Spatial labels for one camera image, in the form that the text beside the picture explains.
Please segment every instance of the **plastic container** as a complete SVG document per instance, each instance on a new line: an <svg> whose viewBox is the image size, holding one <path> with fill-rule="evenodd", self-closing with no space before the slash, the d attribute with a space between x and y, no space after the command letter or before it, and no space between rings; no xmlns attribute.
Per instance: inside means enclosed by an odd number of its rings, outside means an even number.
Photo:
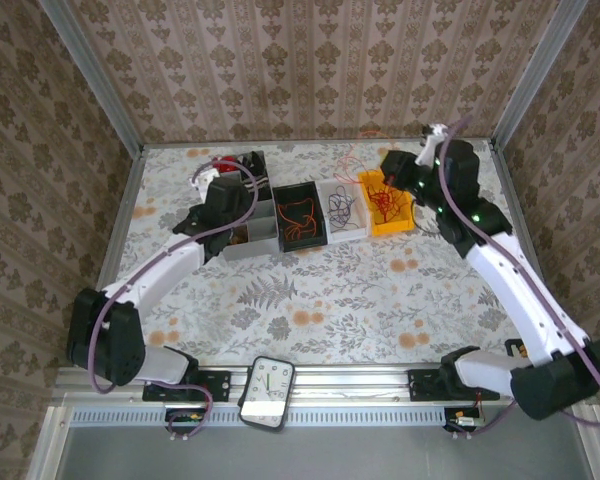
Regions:
<svg viewBox="0 0 600 480"><path fill-rule="evenodd" d="M357 240L371 234L371 215L360 185L328 179L317 181L316 189L329 243Z"/></svg>
<svg viewBox="0 0 600 480"><path fill-rule="evenodd" d="M324 216L315 182L274 188L273 198L283 252L327 244Z"/></svg>
<svg viewBox="0 0 600 480"><path fill-rule="evenodd" d="M240 172L227 172L223 177L240 179ZM271 188L264 192L265 200L259 200L253 214L246 223L233 229L232 241L240 243L228 245L222 251L227 261L242 260L260 255L275 255L280 252L276 211L272 199Z"/></svg>
<svg viewBox="0 0 600 480"><path fill-rule="evenodd" d="M371 235L377 237L414 229L415 224L411 217L411 195L409 193L385 185L383 183L384 175L377 170L359 173L358 179L362 182L362 193L371 212ZM369 198L369 189L371 189L372 194L386 192L386 194L391 195L395 208L387 212L380 211L378 206Z"/></svg>

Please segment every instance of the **yellow bin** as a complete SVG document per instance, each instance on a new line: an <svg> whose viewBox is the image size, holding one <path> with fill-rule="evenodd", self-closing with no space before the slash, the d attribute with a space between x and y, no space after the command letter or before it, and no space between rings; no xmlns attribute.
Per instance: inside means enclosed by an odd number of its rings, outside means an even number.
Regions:
<svg viewBox="0 0 600 480"><path fill-rule="evenodd" d="M385 185L383 179L384 175L378 170L358 174L364 200L371 212L371 235L377 237L413 230L411 195Z"/></svg>

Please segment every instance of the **table surface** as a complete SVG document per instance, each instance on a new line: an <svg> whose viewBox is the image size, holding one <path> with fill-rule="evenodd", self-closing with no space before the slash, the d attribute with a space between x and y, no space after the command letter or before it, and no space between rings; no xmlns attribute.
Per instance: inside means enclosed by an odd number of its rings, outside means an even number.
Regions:
<svg viewBox="0 0 600 480"><path fill-rule="evenodd" d="M487 141L472 143L482 196L510 218ZM146 151L119 276L155 252L200 202L188 177L211 157L263 150L276 187L332 178L352 146L374 169L392 145L235 143ZM415 141L393 148L421 150ZM432 219L417 208L421 227L436 231ZM143 331L148 344L173 346L203 365L248 365L258 355L297 364L431 362L466 345L503 351L506 339L518 337L477 273L439 235L422 230L236 262L215 258L162 299L143 319Z"/></svg>

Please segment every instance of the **patterned wallpaper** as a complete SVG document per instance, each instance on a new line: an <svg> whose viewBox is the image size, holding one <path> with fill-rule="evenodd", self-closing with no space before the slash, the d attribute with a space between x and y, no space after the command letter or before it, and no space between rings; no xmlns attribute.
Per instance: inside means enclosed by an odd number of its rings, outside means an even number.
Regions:
<svg viewBox="0 0 600 480"><path fill-rule="evenodd" d="M556 0L68 0L146 143L490 136Z"/></svg>
<svg viewBox="0 0 600 480"><path fill-rule="evenodd" d="M600 337L600 0L589 1L505 155L550 288Z"/></svg>
<svg viewBox="0 0 600 480"><path fill-rule="evenodd" d="M0 1L0 479L35 447L130 159L35 1Z"/></svg>

